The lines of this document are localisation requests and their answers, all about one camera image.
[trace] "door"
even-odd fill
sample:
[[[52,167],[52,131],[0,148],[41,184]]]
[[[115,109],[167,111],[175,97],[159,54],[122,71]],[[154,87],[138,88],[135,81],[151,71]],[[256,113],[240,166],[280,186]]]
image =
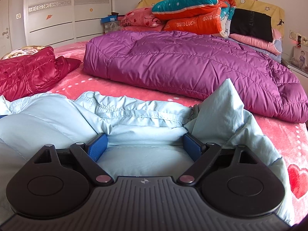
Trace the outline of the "door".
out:
[[[0,58],[11,51],[9,0],[0,0]]]

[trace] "photo frame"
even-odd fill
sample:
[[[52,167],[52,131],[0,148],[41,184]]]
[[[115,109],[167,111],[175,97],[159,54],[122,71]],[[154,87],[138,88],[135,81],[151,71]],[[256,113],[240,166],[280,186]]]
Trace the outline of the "photo frame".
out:
[[[292,64],[298,69],[308,72],[308,52],[294,46]]]

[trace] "wall socket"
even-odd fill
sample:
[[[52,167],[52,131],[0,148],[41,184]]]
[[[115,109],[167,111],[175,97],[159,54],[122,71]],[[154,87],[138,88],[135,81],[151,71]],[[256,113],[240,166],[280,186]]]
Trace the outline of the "wall socket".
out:
[[[301,36],[301,44],[308,47],[308,38],[306,36]]]
[[[301,36],[301,44],[303,44],[304,46],[308,47],[308,38],[306,36],[303,36],[303,35],[301,35],[299,33],[296,33],[294,31],[290,30],[290,38],[292,40],[297,41],[298,36]]]

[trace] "white wardrobe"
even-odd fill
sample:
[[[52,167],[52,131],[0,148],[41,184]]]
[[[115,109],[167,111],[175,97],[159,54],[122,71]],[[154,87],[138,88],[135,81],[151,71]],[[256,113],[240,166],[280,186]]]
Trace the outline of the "white wardrobe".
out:
[[[59,47],[104,33],[111,0],[24,0],[27,45]]]

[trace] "headboard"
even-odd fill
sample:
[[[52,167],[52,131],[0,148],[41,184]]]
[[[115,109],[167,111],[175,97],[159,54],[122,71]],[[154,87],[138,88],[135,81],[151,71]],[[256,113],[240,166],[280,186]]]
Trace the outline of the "headboard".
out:
[[[163,0],[141,0],[137,8],[145,8],[154,6],[156,3]],[[284,36],[284,21],[285,11],[273,4],[264,3],[258,0],[235,0],[236,7],[252,10],[269,15],[272,18],[272,28],[277,29],[282,37]]]

